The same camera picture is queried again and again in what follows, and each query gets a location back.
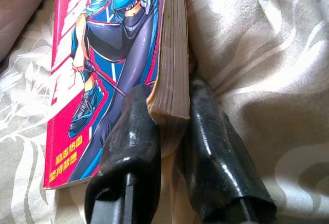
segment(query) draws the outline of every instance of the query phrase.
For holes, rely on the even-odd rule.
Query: black leggings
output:
[[[149,71],[153,59],[158,25],[158,7],[153,6],[145,15],[141,9],[135,16],[126,17],[122,24],[111,25],[87,21],[86,38],[94,51],[106,60],[116,63],[125,59],[118,81],[118,87],[125,93],[139,84],[144,70]],[[77,38],[73,31],[72,54],[75,55]],[[84,70],[82,78],[85,81],[92,75]],[[105,139],[121,114],[123,96],[114,92],[111,103],[98,123],[92,140],[80,158],[68,182],[91,175],[98,165],[101,149]]]

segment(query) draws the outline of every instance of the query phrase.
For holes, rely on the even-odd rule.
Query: character's hand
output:
[[[86,47],[83,45],[77,48],[76,56],[73,59],[73,69],[75,71],[83,71],[85,59],[89,60],[89,57],[87,55]]]

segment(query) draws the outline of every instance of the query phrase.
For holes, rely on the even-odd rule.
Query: book cover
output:
[[[56,0],[44,187],[82,182],[137,84],[153,85],[165,0]]]

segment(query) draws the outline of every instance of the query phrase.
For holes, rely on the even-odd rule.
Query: blue sneaker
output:
[[[104,93],[97,82],[93,88],[83,94],[82,100],[73,115],[72,123],[68,130],[68,137],[73,138],[79,134],[92,119],[92,116],[101,102]]]

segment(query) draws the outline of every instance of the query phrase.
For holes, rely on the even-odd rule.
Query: cartoon character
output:
[[[118,23],[89,20],[109,2]],[[78,17],[72,32],[71,57],[73,68],[81,73],[85,91],[73,116],[69,137],[86,127],[103,98],[97,80],[85,68],[89,47],[111,63],[125,59],[117,87],[129,92],[141,82],[143,72],[150,69],[157,38],[158,9],[159,0],[92,0]],[[105,139],[120,116],[122,101],[123,95],[115,92],[68,182],[88,177],[95,170]]]

